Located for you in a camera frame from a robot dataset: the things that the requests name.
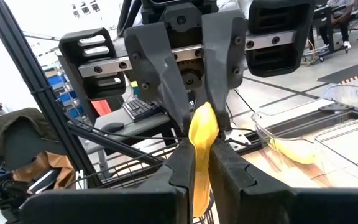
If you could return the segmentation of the black keyboard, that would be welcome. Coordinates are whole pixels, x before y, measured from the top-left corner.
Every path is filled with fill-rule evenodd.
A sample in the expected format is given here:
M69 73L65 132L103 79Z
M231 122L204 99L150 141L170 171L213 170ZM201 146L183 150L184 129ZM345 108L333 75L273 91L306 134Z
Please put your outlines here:
M133 122L138 122L142 119L153 116L157 113L162 112L162 109L159 105L154 103L144 102L140 99L133 98L129 101L126 101L123 104L123 108L126 113L129 115Z

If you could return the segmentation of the person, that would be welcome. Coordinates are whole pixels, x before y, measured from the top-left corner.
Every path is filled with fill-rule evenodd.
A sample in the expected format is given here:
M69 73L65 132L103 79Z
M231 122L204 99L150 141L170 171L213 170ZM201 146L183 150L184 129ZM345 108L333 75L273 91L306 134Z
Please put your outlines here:
M351 49L352 46L349 41L348 25L354 7L354 0L328 0L327 5L330 7L345 6L344 9L331 14L331 25L339 26L343 46L347 49Z

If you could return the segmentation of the olive jacket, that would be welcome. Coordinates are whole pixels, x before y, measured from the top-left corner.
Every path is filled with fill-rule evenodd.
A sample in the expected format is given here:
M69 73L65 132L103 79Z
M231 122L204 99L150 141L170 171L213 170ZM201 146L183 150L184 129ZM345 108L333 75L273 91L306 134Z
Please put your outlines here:
M42 139L58 142L55 131L45 116L36 108L24 108L0 116L0 157L4 157L6 131L17 122L29 122Z

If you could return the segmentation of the grey desk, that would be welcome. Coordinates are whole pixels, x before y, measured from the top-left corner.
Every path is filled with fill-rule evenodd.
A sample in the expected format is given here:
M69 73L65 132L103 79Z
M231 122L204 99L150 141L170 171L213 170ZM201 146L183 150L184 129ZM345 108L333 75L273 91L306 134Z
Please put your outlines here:
M130 119L126 111L121 108L117 111L97 118L94 126L95 128L101 129L103 126L110 123L124 123L124 128L115 132L115 134L126 136L155 136L161 134L163 137L173 137L176 134L176 128L174 128L168 115L164 113L155 114L135 123ZM120 136L110 135L109 137L130 146L142 141L141 139L129 139ZM99 150L103 150L104 147L90 141L88 144L85 144L85 149L88 154L92 154Z

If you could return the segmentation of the black computer mouse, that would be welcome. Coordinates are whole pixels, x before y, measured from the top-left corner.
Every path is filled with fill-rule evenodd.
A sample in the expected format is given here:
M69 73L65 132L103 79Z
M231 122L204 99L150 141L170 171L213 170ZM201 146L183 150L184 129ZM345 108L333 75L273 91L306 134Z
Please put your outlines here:
M113 123L105 124L101 128L101 130L109 133L115 133L117 131L122 130L123 128L124 128L124 123L113 122Z

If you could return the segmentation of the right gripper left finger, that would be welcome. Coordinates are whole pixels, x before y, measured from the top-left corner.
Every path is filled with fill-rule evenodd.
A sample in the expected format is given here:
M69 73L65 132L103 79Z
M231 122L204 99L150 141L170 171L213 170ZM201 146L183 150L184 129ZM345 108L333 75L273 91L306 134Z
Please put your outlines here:
M136 188L51 190L26 201L24 224L192 224L195 150L182 141Z

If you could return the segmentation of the blue storage bins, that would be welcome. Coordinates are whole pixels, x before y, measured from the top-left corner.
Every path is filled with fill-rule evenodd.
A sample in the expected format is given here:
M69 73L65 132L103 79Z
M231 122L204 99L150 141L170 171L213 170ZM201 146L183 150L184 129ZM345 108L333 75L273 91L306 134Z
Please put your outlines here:
M63 110L74 118L83 118L85 115L83 106L65 74L48 77L47 81L52 86L57 101L63 106Z

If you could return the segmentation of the brown paper bag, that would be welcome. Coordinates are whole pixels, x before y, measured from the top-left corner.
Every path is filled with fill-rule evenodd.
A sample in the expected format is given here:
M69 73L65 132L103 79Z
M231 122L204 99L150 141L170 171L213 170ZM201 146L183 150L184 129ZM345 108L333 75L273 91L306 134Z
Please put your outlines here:
M40 174L52 168L60 169L54 189L70 188L75 179L75 170L66 155L51 152L40 152L28 165L13 171L13 178L17 181L30 182Z

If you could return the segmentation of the yellow banana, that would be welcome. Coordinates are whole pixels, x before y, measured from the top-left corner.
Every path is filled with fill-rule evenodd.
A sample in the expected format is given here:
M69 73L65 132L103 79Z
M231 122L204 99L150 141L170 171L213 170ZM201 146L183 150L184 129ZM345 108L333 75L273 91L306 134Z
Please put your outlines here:
M188 139L195 150L195 181L193 190L193 216L202 216L209 205L209 154L219 132L216 115L206 102L195 110Z

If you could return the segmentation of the clear plastic bin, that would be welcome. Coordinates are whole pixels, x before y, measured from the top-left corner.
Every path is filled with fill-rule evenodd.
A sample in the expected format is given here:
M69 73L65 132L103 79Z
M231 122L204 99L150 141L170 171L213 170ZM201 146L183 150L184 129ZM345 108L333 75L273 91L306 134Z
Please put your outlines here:
M358 86L334 85L329 87L317 100L303 103L293 108L301 109L302 114L314 111L330 103L339 102L358 106ZM258 111L251 116L252 122L257 113L276 115ZM253 165L274 178L292 187L358 187L358 119L323 128L298 139L310 143L316 150L316 160L312 164L300 164L273 150L267 144L262 149L246 156Z

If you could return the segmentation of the black aluminium frame post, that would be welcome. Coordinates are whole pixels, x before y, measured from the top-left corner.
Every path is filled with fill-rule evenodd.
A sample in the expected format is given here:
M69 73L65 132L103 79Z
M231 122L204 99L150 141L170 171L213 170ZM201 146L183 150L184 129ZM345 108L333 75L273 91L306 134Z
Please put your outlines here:
M48 119L65 148L75 170L84 171L89 187L100 187L102 183L96 175L94 166L78 136L69 128L67 118L55 100L52 87L48 84L29 43L4 0L0 0L0 39L43 115Z

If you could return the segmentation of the red box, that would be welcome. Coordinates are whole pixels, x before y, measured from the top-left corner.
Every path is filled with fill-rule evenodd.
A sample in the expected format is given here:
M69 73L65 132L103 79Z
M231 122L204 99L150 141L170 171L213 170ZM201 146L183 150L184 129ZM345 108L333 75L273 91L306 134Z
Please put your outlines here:
M107 100L95 100L91 101L91 103L100 116L104 116L112 112Z

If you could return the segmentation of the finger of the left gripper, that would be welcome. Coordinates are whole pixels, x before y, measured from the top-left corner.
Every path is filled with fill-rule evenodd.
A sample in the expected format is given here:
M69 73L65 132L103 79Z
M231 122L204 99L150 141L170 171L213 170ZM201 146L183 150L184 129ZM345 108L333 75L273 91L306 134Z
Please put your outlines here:
M188 95L164 23L130 27L124 43L143 100L159 102L179 128L188 131Z
M246 28L238 9L202 16L205 90L219 129L229 127L228 92L242 83Z

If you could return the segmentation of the yellow corn cob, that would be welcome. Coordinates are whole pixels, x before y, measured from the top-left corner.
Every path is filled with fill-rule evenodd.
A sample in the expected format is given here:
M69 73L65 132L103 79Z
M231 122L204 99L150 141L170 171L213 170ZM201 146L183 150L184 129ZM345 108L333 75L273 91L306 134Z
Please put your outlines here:
M300 164L312 164L316 160L316 150L306 141L271 139L268 144L273 150Z

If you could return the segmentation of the black floor mat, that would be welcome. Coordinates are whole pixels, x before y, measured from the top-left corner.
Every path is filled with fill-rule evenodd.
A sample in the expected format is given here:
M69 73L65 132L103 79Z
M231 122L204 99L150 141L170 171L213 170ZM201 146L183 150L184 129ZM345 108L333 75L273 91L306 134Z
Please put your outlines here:
M358 64L317 79L318 82L346 84L358 79Z

